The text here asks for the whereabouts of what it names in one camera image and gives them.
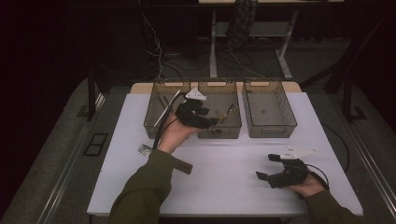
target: transparent plastic bin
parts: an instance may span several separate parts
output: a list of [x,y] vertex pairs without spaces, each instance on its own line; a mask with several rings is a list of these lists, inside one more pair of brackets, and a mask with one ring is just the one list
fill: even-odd
[[209,109],[207,118],[221,118],[227,113],[232,104],[233,111],[220,125],[212,125],[207,130],[198,133],[201,139],[236,139],[241,131],[241,115],[236,82],[233,78],[200,78],[198,91],[206,96],[203,107]]
[[244,79],[242,91],[251,138],[288,138],[297,121],[279,78]]
[[[158,123],[155,127],[154,125],[169,102],[171,102],[177,91],[180,90],[180,92],[189,92],[190,88],[191,82],[188,78],[161,79],[153,83],[148,102],[148,110],[144,121],[144,127],[146,129],[148,138],[155,138],[160,123]],[[184,100],[184,97],[178,97],[173,105],[173,109],[176,110],[178,105],[182,104]]]

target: green jacket sleeve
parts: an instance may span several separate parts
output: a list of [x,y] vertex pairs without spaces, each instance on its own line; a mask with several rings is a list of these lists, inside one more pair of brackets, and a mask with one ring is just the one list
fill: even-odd
[[174,166],[174,157],[153,150],[113,203],[108,223],[157,223],[160,206],[171,191]]
[[310,224],[362,224],[362,217],[342,207],[328,190],[305,198]]

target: gray floor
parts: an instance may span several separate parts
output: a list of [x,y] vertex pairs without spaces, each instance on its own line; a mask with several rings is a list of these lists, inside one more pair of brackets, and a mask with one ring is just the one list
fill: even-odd
[[[255,40],[249,43],[245,52],[236,52],[234,56],[255,73],[281,77],[274,53],[280,44],[279,41],[266,38]],[[348,44],[345,40],[324,40],[319,43],[292,41],[286,60],[293,80],[304,81],[332,65],[343,55]],[[237,64],[229,52],[220,49],[221,46],[217,52],[218,77],[256,76]],[[164,63],[163,74],[166,77],[209,77],[207,57],[207,49],[197,57],[169,55],[167,58],[171,63]],[[379,174],[368,169],[367,164],[370,162],[362,159],[363,156],[371,156],[381,172],[379,179],[383,177],[388,189],[395,189],[395,133],[358,88],[353,90],[353,105],[359,106],[367,119],[356,120],[352,124],[346,122],[340,112],[342,93],[326,94],[323,90],[325,82],[326,78],[323,78],[304,91],[308,93],[343,167],[347,165],[349,150],[350,166],[346,175],[361,201],[364,215],[368,223],[395,223],[383,193],[387,188],[378,184]],[[86,87],[85,80],[71,95],[29,175],[1,220],[2,224],[106,223],[105,217],[90,217],[86,210],[129,87],[113,88],[110,94],[101,98],[98,112],[90,122],[80,116],[81,108],[87,105]],[[105,147],[98,157],[83,156],[82,151],[94,133],[108,133]],[[232,222],[223,220],[217,223]],[[305,224],[307,220],[305,217],[296,217],[289,223]]]

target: tabletop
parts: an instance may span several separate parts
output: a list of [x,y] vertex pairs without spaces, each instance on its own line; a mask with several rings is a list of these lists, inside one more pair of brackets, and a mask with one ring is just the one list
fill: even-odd
[[[304,202],[294,192],[271,189],[255,173],[272,175],[282,172],[282,164],[269,161],[267,155],[282,154],[287,146],[316,148],[318,153],[302,160],[326,174],[332,195],[342,206],[362,215],[361,204],[335,157],[309,98],[298,88],[288,91],[288,85],[298,85],[290,82],[285,88],[298,123],[290,138],[250,138],[239,92],[242,120],[239,138],[199,139],[193,135],[177,149],[173,155],[192,164],[193,168],[190,175],[178,170],[173,172],[172,191],[161,207],[162,217],[306,216]],[[90,201],[89,214],[108,216],[128,178],[147,161],[137,149],[141,144],[153,144],[143,126],[149,104],[149,86],[137,84],[125,99]]]

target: fork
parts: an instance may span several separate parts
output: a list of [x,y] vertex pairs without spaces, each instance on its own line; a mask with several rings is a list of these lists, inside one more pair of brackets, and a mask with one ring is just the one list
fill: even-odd
[[[151,154],[152,151],[152,147],[149,147],[147,145],[142,144],[138,149],[138,152],[140,152],[140,154],[142,154],[145,157],[149,157],[149,154]],[[189,175],[191,174],[191,170],[192,170],[192,165],[185,162],[185,161],[181,161],[178,158],[176,159],[176,164],[175,164],[175,169]]]

